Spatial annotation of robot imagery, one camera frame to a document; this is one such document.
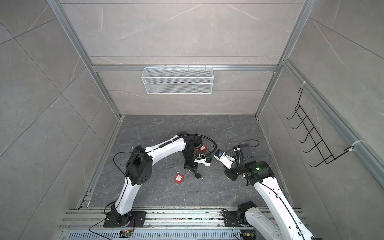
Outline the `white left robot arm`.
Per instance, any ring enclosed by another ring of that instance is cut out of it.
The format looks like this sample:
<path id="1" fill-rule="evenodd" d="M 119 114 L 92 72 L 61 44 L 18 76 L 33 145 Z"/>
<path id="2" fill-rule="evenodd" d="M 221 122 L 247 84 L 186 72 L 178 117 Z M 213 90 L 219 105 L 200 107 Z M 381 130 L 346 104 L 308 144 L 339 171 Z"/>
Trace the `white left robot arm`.
<path id="1" fill-rule="evenodd" d="M 184 169 L 190 171 L 196 179 L 202 176 L 198 172 L 199 164 L 210 166 L 217 143 L 207 136 L 179 132 L 171 139 L 151 146 L 137 146 L 130 152 L 123 172 L 125 183 L 118 199 L 111 203 L 111 210 L 106 213 L 105 228 L 142 226 L 145 212 L 133 213 L 133 203 L 140 187 L 152 176 L 153 165 L 160 160 L 181 152 L 184 157 Z"/>

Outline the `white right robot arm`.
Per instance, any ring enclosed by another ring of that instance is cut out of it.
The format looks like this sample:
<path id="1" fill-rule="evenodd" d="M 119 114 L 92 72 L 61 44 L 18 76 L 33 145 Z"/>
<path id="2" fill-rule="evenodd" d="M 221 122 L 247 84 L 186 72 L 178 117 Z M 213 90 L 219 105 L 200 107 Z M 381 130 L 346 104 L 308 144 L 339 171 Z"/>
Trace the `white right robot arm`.
<path id="1" fill-rule="evenodd" d="M 237 225 L 251 226 L 266 240 L 314 240 L 315 236 L 304 225 L 284 196 L 274 172 L 264 161 L 257 161 L 252 146 L 242 143 L 233 148 L 233 154 L 218 150 L 215 158 L 226 168 L 225 175 L 235 181 L 242 176 L 248 186 L 263 198 L 274 221 L 251 201 L 237 208 Z"/>

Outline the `small red padlock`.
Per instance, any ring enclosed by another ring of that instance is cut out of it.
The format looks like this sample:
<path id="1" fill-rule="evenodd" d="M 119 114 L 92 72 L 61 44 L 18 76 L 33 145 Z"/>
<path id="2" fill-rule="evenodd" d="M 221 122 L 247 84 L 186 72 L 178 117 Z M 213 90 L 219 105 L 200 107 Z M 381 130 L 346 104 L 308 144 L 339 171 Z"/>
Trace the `small red padlock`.
<path id="1" fill-rule="evenodd" d="M 199 148 L 199 150 L 200 150 L 201 153 L 205 152 L 207 149 L 208 149 L 208 148 L 207 148 L 206 145 L 202 145 L 202 146 Z"/>

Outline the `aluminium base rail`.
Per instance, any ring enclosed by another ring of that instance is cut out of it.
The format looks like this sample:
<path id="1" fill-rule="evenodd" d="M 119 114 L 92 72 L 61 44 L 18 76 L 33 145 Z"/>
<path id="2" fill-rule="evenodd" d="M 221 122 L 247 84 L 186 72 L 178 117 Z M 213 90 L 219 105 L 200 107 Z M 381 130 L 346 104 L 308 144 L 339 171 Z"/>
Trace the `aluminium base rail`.
<path id="1" fill-rule="evenodd" d="M 135 208 L 135 224 L 105 228 L 102 208 L 68 210 L 58 240 L 243 240 L 263 239 L 237 221 L 235 207 Z"/>

